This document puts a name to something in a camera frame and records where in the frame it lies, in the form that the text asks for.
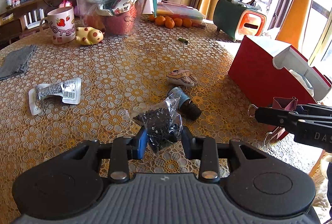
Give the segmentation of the bag of black screws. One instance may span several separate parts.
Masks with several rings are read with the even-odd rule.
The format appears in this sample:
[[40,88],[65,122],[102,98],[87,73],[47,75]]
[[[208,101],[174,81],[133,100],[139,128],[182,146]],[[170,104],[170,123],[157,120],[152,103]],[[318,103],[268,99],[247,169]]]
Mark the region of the bag of black screws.
[[177,112],[179,99],[179,96],[171,94],[132,118],[145,127],[148,143],[155,154],[181,140],[183,125],[182,117]]

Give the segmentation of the dark bottle with blue label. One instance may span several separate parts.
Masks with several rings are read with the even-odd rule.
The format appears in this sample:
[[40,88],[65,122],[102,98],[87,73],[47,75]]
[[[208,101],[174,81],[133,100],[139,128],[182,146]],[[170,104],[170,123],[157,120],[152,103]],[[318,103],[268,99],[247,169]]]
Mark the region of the dark bottle with blue label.
[[175,98],[179,98],[178,102],[178,110],[179,112],[184,115],[186,119],[191,121],[195,121],[200,117],[201,110],[200,108],[188,97],[185,92],[179,87],[172,88],[167,96],[173,96]]

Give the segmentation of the maroon binder clip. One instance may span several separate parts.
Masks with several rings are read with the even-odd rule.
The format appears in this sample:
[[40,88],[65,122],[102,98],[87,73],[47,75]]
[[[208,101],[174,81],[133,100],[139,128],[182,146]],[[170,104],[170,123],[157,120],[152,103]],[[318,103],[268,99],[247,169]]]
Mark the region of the maroon binder clip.
[[250,104],[248,116],[255,118],[257,122],[267,125],[267,133],[263,140],[263,145],[267,146],[271,141],[280,141],[288,135],[285,129],[285,120],[289,112],[295,111],[298,99],[274,97],[272,106],[257,107]]

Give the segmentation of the white printed blister pack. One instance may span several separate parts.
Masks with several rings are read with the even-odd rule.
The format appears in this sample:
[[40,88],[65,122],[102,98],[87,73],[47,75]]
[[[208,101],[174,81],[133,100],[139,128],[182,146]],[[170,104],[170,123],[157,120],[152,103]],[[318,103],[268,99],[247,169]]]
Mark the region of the white printed blister pack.
[[60,97],[62,103],[77,105],[81,101],[81,78],[73,78],[52,84],[38,84],[28,92],[29,109],[32,115],[44,111],[46,99]]

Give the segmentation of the white green snack bag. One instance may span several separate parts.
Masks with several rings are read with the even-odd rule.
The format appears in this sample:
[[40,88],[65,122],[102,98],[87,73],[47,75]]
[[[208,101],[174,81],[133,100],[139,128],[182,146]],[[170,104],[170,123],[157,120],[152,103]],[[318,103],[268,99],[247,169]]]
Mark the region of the white green snack bag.
[[308,93],[314,97],[314,87],[310,81],[301,73],[290,69],[289,72],[301,83],[302,86],[308,91]]

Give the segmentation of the striped shell-shaped figurine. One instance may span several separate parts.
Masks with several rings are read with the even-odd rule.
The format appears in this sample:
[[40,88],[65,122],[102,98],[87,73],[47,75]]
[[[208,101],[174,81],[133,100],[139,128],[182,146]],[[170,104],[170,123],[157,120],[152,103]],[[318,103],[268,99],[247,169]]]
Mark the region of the striped shell-shaped figurine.
[[166,74],[166,79],[171,84],[177,84],[185,87],[195,87],[198,85],[198,79],[191,71],[185,69],[173,70]]

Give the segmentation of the small green leaf scrap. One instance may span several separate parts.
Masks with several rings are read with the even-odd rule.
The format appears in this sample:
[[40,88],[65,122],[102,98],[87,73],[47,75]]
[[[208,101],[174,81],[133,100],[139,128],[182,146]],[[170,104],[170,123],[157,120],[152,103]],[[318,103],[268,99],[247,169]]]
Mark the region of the small green leaf scrap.
[[185,38],[178,38],[178,41],[180,41],[181,43],[188,45],[188,40]]

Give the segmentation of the orange fruit three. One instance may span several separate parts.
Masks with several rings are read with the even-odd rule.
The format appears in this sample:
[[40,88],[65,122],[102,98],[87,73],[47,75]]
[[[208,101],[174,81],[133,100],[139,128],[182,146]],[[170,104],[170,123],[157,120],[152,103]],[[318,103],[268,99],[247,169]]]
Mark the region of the orange fruit three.
[[175,26],[181,27],[183,25],[183,20],[181,18],[174,18],[173,21]]

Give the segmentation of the orange fruit two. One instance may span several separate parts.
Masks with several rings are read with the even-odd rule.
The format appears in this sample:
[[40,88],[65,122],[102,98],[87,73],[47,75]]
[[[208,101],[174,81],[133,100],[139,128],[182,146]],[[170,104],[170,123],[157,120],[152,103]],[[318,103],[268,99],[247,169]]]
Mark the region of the orange fruit two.
[[166,17],[165,18],[165,27],[169,29],[173,29],[175,27],[175,22],[172,18]]

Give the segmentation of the yellow spotted toy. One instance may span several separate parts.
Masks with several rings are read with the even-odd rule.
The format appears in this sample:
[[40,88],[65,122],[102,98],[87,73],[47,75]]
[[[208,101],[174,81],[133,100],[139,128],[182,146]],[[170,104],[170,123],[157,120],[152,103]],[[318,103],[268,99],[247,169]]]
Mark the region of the yellow spotted toy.
[[83,46],[91,46],[101,43],[104,39],[104,34],[93,27],[77,27],[75,41]]

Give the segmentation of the orange fruit one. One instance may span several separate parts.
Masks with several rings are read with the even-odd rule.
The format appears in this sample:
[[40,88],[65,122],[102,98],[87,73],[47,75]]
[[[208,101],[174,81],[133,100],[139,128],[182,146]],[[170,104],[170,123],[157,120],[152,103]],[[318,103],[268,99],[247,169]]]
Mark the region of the orange fruit one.
[[155,24],[157,26],[165,26],[166,18],[163,16],[157,16],[155,18]]

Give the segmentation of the green orange tissue box organizer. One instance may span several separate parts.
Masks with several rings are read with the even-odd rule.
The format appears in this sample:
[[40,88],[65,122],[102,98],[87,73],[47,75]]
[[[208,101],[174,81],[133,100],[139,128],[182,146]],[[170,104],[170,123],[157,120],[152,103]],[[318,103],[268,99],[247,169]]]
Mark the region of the green orange tissue box organizer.
[[218,0],[213,14],[217,31],[227,34],[233,42],[244,36],[260,36],[266,21],[257,8],[234,0]]

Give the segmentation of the red basket of items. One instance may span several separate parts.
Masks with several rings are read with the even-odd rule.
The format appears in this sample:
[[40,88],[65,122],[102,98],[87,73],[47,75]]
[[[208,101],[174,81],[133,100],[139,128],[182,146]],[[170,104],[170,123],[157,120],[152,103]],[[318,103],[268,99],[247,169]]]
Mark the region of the red basket of items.
[[[108,36],[133,34],[149,0],[77,0],[82,24],[101,30]],[[156,16],[157,0],[151,12]]]

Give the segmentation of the stack of colourful books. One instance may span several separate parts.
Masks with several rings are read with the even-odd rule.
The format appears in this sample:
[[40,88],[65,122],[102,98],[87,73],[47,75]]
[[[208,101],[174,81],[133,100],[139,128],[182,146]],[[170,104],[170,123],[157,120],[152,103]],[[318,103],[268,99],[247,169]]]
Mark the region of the stack of colourful books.
[[156,13],[158,16],[190,19],[193,26],[200,26],[205,19],[205,15],[193,7],[169,2],[158,3]]

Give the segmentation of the pink toy bag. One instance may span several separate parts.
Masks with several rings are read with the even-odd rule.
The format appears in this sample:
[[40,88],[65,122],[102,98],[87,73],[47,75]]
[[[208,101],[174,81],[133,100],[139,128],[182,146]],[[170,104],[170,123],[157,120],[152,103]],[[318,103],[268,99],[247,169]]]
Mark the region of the pink toy bag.
[[63,7],[71,7],[72,3],[69,0],[63,0],[62,3],[59,4],[59,8],[63,8]]

